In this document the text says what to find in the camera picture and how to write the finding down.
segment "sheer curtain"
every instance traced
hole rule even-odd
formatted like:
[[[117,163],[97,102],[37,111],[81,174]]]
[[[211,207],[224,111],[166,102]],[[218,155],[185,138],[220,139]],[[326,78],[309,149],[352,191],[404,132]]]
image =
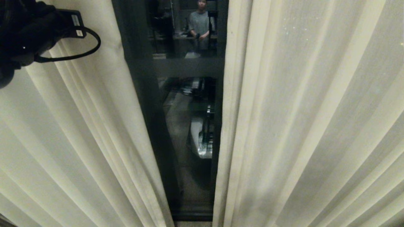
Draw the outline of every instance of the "sheer curtain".
[[[111,2],[47,3],[79,10],[102,46],[18,70],[0,90],[0,213],[19,227],[173,226]]]
[[[404,220],[403,1],[230,1],[214,226]]]

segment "man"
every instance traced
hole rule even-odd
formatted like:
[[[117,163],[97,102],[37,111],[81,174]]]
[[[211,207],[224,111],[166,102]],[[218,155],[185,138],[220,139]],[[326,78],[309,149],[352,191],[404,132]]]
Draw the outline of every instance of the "man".
[[[209,17],[206,11],[206,0],[198,0],[198,10],[189,16],[189,29],[195,38],[196,48],[207,50],[209,45]],[[213,18],[210,20],[212,30],[215,29]]]

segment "hand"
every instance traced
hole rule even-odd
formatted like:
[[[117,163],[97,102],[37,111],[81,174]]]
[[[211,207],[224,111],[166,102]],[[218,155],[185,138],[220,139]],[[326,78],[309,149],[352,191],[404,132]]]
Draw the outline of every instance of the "hand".
[[[199,41],[202,41],[202,40],[204,40],[206,38],[206,35],[201,35],[200,37],[199,37]]]

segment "glass pane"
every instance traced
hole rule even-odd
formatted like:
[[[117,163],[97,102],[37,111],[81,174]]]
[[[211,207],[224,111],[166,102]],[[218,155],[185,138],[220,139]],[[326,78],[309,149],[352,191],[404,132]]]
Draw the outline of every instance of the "glass pane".
[[[209,220],[219,155],[228,1],[113,0],[175,220]]]

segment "white label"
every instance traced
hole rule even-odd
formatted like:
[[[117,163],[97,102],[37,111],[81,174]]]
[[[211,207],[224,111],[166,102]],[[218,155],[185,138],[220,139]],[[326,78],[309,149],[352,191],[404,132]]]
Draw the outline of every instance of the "white label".
[[[83,32],[80,30],[76,30],[77,36],[83,36]]]
[[[80,26],[80,21],[78,20],[77,15],[72,15],[72,19],[73,19],[74,26]]]

